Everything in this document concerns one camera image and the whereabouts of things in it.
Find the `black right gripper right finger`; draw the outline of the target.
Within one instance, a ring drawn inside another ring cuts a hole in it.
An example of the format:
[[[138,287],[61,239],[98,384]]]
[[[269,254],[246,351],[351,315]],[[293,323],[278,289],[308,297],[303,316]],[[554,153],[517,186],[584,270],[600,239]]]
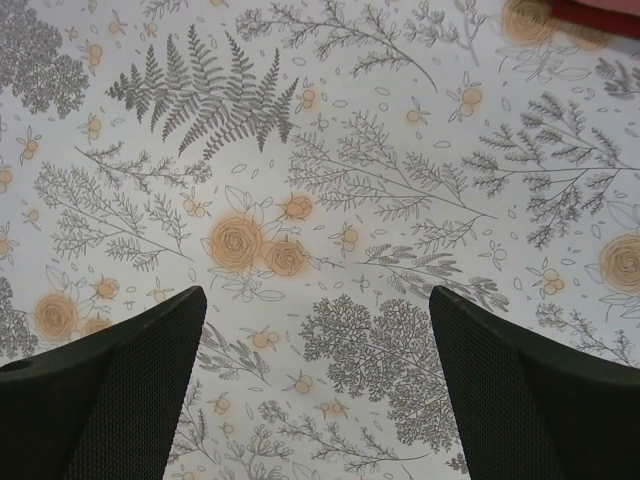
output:
[[[636,479],[639,371],[434,288],[432,329],[473,479]]]

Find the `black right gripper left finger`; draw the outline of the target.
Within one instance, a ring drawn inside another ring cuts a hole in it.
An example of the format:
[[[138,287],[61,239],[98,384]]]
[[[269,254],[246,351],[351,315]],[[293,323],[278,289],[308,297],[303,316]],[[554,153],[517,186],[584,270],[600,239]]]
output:
[[[192,286],[145,312],[1,369],[4,479],[160,479],[207,300]]]

